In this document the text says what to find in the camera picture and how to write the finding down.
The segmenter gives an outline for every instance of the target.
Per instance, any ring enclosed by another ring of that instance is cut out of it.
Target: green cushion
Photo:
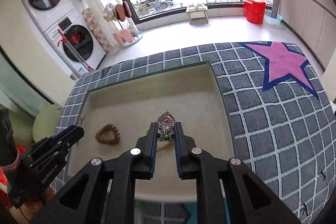
[[[55,127],[57,126],[62,110],[62,107],[59,105],[51,105],[41,110],[33,126],[34,142],[54,135]]]

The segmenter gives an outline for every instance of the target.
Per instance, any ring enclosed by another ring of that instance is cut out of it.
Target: white cabinet
[[[315,54],[326,68],[336,47],[336,19],[327,11],[324,12],[322,30]]]
[[[315,51],[320,38],[324,9],[313,0],[307,0],[306,20],[302,38]]]
[[[291,19],[292,0],[280,0],[279,15],[282,16],[284,22],[289,24]]]
[[[292,0],[289,25],[302,37],[305,26],[307,0]]]

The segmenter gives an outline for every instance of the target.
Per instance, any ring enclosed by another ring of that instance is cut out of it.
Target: gray plaid fabric
[[[297,45],[286,44],[302,53]],[[79,79],[55,134],[75,124],[89,91],[199,61],[210,62],[216,74],[234,135],[236,156],[302,223],[312,222],[334,189],[336,121],[311,65],[305,71],[319,99],[293,80],[263,92],[264,59],[238,43],[207,44],[129,60]],[[57,191],[69,179],[65,167],[51,186]],[[304,204],[308,216],[303,213]]]

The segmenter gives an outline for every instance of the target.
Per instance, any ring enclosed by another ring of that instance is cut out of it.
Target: silver pivot bolt
[[[239,165],[239,164],[241,164],[241,161],[240,161],[240,159],[238,159],[238,158],[232,158],[232,159],[230,160],[230,162],[231,162],[233,165]]]
[[[141,150],[139,148],[133,148],[130,152],[132,155],[139,155]]]
[[[101,159],[99,158],[94,158],[91,160],[91,164],[96,166],[96,165],[100,165],[101,164]]]
[[[198,148],[198,147],[194,147],[192,150],[191,150],[192,153],[196,154],[196,155],[199,155],[202,153],[202,149],[201,148]]]

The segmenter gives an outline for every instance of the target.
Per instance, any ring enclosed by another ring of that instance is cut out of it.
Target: white tile floor
[[[136,44],[118,47],[108,54],[99,68],[111,66],[122,61],[148,56],[159,52],[175,50],[209,43],[279,41],[292,42],[302,49],[317,75],[321,78],[324,69],[311,50],[283,23],[273,26],[268,23],[256,25],[242,16],[215,17],[205,24],[203,19],[174,23],[144,31],[143,38]]]

